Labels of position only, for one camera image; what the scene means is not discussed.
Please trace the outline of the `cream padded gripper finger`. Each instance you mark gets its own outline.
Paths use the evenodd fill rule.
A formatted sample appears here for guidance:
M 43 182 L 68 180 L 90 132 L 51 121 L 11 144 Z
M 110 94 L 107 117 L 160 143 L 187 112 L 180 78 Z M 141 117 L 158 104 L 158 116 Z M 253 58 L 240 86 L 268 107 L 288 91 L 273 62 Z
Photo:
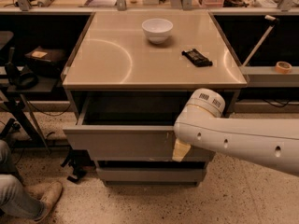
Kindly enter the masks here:
M 191 145 L 176 139 L 172 154 L 172 160 L 181 162 L 191 149 Z

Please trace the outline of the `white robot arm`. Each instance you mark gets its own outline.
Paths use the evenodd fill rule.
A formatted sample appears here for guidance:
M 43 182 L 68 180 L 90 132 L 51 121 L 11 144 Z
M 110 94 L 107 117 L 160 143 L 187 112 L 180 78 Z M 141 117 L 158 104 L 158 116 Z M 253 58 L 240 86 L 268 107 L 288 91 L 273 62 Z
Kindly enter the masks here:
M 224 108 L 216 92 L 196 90 L 174 124 L 177 140 L 299 176 L 298 119 L 229 119 Z

